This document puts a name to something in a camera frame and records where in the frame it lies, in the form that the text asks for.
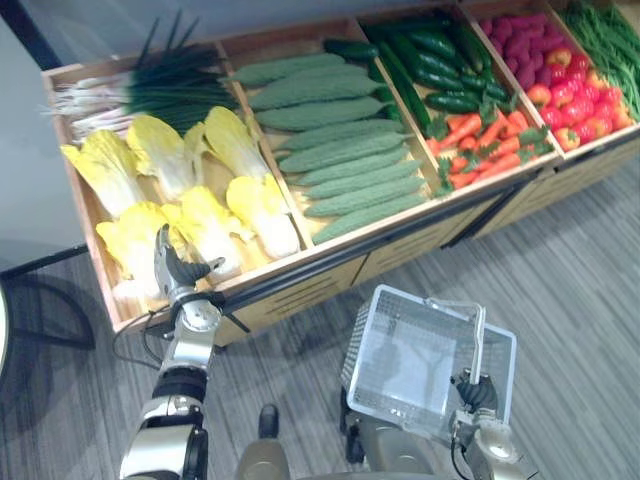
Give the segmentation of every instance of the striped carpet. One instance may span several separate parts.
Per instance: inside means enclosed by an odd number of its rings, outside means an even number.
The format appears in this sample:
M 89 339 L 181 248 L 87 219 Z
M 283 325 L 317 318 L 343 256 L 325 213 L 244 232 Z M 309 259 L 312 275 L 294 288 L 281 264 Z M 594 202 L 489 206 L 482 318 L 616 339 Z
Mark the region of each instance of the striped carpet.
M 640 478 L 639 247 L 640 161 L 633 161 L 515 225 L 424 255 L 229 346 L 216 358 L 208 388 L 210 478 L 232 478 L 266 402 L 280 406 L 295 477 L 348 468 L 337 429 L 338 376 L 355 313 L 379 283 L 478 301 L 488 321 L 516 333 L 511 423 L 526 460 L 540 470 L 534 478 Z M 87 255 L 29 279 L 76 299 L 97 348 L 15 342 L 0 392 L 0 478 L 115 478 L 155 374 L 111 355 Z M 49 293 L 5 287 L 17 323 L 53 332 L 74 323 L 73 312 Z M 137 336 L 122 348 L 143 354 Z M 446 450 L 429 448 L 436 468 L 454 478 Z

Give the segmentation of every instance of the wire basket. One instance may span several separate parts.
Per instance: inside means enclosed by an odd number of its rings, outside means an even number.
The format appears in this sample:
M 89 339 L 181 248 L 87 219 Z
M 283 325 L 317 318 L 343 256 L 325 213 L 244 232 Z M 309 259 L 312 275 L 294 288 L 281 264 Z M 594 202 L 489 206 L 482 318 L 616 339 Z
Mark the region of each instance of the wire basket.
M 376 288 L 358 311 L 341 375 L 352 410 L 423 437 L 450 439 L 449 420 L 462 406 L 450 378 L 471 368 L 474 318 L 444 304 L 387 285 Z M 504 423 L 515 355 L 515 335 L 485 324 L 481 372 L 491 375 L 497 418 Z

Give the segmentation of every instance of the gray wall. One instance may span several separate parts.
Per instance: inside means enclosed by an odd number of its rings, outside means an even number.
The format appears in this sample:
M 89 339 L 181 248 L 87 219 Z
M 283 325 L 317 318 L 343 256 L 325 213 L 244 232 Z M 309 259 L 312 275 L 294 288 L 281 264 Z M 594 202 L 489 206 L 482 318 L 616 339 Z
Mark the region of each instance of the gray wall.
M 40 70 L 0 19 L 0 271 L 84 242 Z
M 182 8 L 184 24 L 200 17 L 196 36 L 313 21 L 419 0 L 22 0 L 64 63 L 95 61 L 141 48 L 153 20 L 166 39 Z

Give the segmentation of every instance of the robotic hand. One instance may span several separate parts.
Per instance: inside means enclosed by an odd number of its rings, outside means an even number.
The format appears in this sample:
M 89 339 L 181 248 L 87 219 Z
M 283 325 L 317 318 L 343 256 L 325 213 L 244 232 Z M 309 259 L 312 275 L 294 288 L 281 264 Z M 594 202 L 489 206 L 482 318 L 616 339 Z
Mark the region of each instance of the robotic hand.
M 168 225 L 156 237 L 154 268 L 169 299 L 175 333 L 122 460 L 120 479 L 206 480 L 208 434 L 202 428 L 202 402 L 222 314 L 195 292 L 209 265 L 180 260 L 169 242 Z

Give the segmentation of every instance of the wire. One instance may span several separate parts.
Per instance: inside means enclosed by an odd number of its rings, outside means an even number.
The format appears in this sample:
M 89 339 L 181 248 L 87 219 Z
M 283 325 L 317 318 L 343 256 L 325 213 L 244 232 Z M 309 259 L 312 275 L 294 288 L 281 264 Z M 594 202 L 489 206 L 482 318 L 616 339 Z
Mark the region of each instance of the wire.
M 154 370 L 160 370 L 160 367 L 158 367 L 157 365 L 154 365 L 152 363 L 149 362 L 145 362 L 144 360 L 139 360 L 137 358 L 132 358 L 132 357 L 127 357 L 125 355 L 122 355 L 120 353 L 118 353 L 117 349 L 116 349 L 116 345 L 118 343 L 118 339 L 120 339 L 120 337 L 122 336 L 122 334 L 124 334 L 127 330 L 129 330 L 129 328 L 131 328 L 134 324 L 138 323 L 140 320 L 142 320 L 145 316 L 149 316 L 149 318 L 147 319 L 147 321 L 150 321 L 151 318 L 153 318 L 155 315 L 157 315 L 158 313 L 162 313 L 166 310 L 169 309 L 168 305 L 165 305 L 164 307 L 162 307 L 159 310 L 149 310 L 149 312 L 144 313 L 136 318 L 133 318 L 129 321 L 129 323 L 127 323 L 122 330 L 120 330 L 119 332 L 117 332 L 114 337 L 113 340 L 111 341 L 111 351 L 113 352 L 113 355 L 120 359 L 120 360 L 124 360 L 125 362 L 130 362 L 130 363 L 137 363 L 138 365 L 143 365 L 145 367 L 149 367 L 152 368 Z
M 453 464 L 453 468 L 455 468 L 456 473 L 458 474 L 458 476 L 462 479 L 462 480 L 470 480 L 468 477 L 465 477 L 462 472 L 460 471 L 460 469 L 458 468 L 458 465 L 456 464 L 456 456 L 455 456 L 455 449 L 456 449 L 456 437 L 452 436 L 451 437 L 451 463 Z
M 151 323 L 152 319 L 153 319 L 153 315 L 149 315 L 149 317 L 144 322 L 144 327 L 142 329 L 142 346 L 144 347 L 144 351 L 147 352 L 147 355 L 149 355 L 156 362 L 158 362 L 158 365 L 162 365 L 162 358 L 160 358 L 159 355 L 157 355 L 153 350 L 151 350 L 151 347 L 149 346 L 148 332 L 149 332 L 149 324 Z

